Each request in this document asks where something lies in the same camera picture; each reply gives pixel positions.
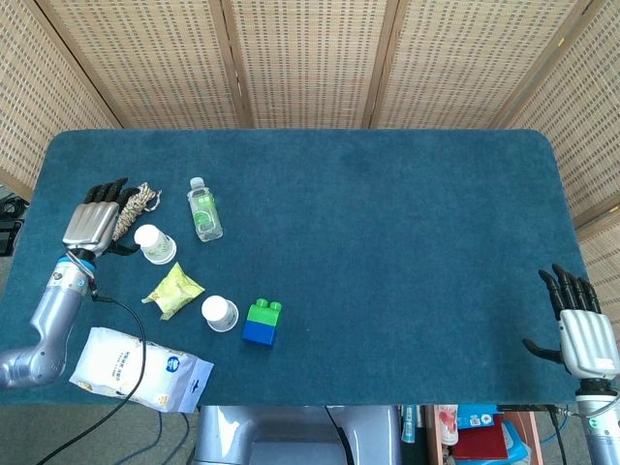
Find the floor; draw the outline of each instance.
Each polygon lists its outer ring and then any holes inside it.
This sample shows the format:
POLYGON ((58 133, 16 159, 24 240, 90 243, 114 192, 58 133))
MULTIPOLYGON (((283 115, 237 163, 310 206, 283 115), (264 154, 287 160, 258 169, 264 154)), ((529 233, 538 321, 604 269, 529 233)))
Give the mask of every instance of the floor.
MULTIPOLYGON (((0 257, 0 296, 4 292, 12 259, 0 257)), ((2 406, 0 407, 0 462, 3 464, 36 463, 109 411, 109 406, 2 406)), ((198 415, 189 416, 190 434, 178 453, 167 463, 184 465, 196 436, 198 415)), ((553 428, 548 416, 537 414, 541 439, 553 428)), ((129 405, 89 436, 64 450, 50 464, 111 465, 132 452, 152 444, 158 435, 157 413, 139 405, 129 405)), ((158 445, 127 461, 132 465, 164 463, 181 441, 186 424, 181 415, 163 415, 162 435, 158 445)), ((583 431, 578 419, 571 418, 562 434, 569 465, 590 463, 583 431)), ((557 441, 542 446, 545 465, 561 465, 557 441)))

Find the woven panel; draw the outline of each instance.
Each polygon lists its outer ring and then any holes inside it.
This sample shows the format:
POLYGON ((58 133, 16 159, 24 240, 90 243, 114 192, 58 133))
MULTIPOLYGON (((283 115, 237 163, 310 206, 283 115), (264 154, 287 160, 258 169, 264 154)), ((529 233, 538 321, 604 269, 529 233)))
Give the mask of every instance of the woven panel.
POLYGON ((232 0, 259 127, 359 127, 386 0, 232 0))
POLYGON ((620 342, 620 223, 581 242, 581 254, 620 342))
POLYGON ((28 197, 56 134, 115 123, 22 2, 0 1, 0 37, 0 169, 28 197))
POLYGON ((620 191, 620 3, 605 2, 512 125, 553 144, 573 216, 620 191))
POLYGON ((47 2, 128 127, 236 127, 208 0, 47 2))
POLYGON ((412 1, 377 126, 488 126, 572 6, 412 1))

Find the green food pouch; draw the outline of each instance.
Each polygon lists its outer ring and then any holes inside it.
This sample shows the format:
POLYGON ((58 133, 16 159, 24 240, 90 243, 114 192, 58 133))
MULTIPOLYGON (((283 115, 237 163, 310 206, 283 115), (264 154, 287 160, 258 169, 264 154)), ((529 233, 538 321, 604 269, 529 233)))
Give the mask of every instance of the green food pouch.
POLYGON ((169 320, 203 291, 204 288, 187 276, 177 262, 153 292, 142 299, 142 303, 157 303, 162 310, 161 319, 169 320))

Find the green lego brick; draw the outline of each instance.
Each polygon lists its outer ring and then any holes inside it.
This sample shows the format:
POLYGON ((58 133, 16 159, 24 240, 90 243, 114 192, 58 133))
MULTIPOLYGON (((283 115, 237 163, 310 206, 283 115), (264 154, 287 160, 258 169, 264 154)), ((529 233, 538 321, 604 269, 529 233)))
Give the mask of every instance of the green lego brick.
POLYGON ((247 320, 248 322, 277 326, 281 310, 282 304, 280 302, 271 302, 271 305, 267 307, 267 301, 260 298, 256 304, 250 306, 247 320))

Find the robotic hand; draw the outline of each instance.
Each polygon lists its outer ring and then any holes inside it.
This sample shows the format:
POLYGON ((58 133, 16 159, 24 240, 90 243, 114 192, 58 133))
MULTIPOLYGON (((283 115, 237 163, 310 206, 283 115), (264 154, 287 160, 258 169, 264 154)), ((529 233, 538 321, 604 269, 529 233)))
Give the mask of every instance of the robotic hand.
POLYGON ((620 356, 611 322, 601 312, 596 292, 585 279, 575 278, 559 265, 556 279, 539 271, 560 328, 561 351, 523 344, 530 353, 564 364, 579 379, 576 401, 593 465, 620 464, 620 394, 611 381, 620 374, 620 356))
POLYGON ((130 255, 138 250, 112 241, 120 211, 138 191, 121 192, 126 182, 123 178, 95 186, 77 206, 63 237, 66 253, 30 319, 39 332, 39 344, 0 354, 0 390, 46 385, 63 373, 74 319, 88 288, 94 289, 95 259, 106 252, 130 255))

